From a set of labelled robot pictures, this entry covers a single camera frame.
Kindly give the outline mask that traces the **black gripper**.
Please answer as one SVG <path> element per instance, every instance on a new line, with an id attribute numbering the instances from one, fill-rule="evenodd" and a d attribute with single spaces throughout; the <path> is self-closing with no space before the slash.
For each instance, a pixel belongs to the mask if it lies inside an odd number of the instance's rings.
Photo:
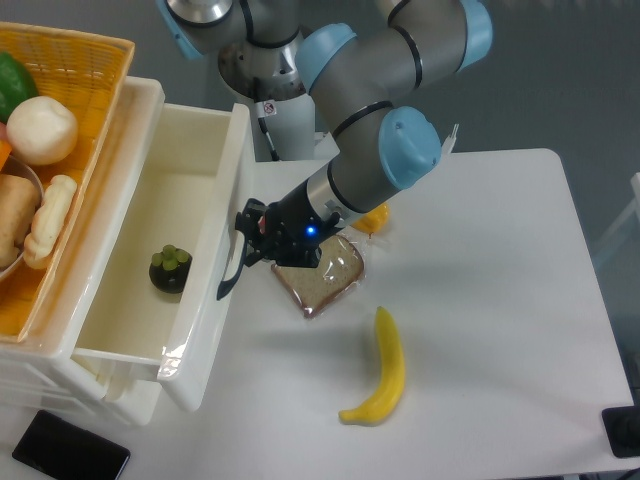
<path id="1" fill-rule="evenodd" d="M 281 267 L 316 268 L 321 260 L 320 244 L 338 232 L 337 211 L 323 219 L 312 207 L 306 187 L 296 187 L 268 207 L 249 198 L 236 214 L 234 228 L 246 238 L 260 238 L 260 245 L 247 241 L 243 266 L 273 261 Z"/>

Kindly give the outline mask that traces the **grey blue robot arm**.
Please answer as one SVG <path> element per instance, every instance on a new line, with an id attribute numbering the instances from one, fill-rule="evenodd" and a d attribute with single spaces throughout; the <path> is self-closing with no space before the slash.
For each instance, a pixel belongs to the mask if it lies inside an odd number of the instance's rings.
<path id="1" fill-rule="evenodd" d="M 305 33 L 296 1 L 161 1 L 182 53 L 219 55 L 225 83 L 255 104 L 309 98 L 338 154 L 281 200 L 249 200 L 236 217 L 245 266 L 314 267 L 321 243 L 430 172 L 441 143 L 395 98 L 458 73 L 491 48 L 479 1 L 383 1 L 385 28 L 360 39 L 346 24 Z"/>

